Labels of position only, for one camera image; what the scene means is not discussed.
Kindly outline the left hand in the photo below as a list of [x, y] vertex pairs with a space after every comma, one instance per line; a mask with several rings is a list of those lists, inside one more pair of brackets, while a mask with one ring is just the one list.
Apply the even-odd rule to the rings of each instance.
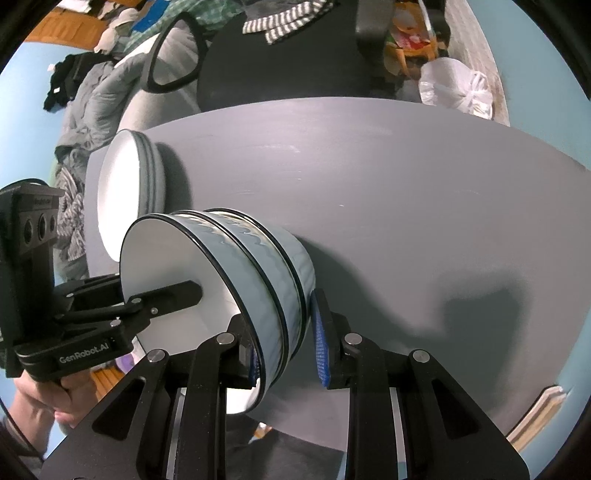
[[96, 386], [89, 370], [63, 377], [59, 384], [37, 382], [26, 371], [14, 379], [16, 388], [8, 412], [38, 454], [48, 447], [53, 424], [75, 428], [96, 405]]

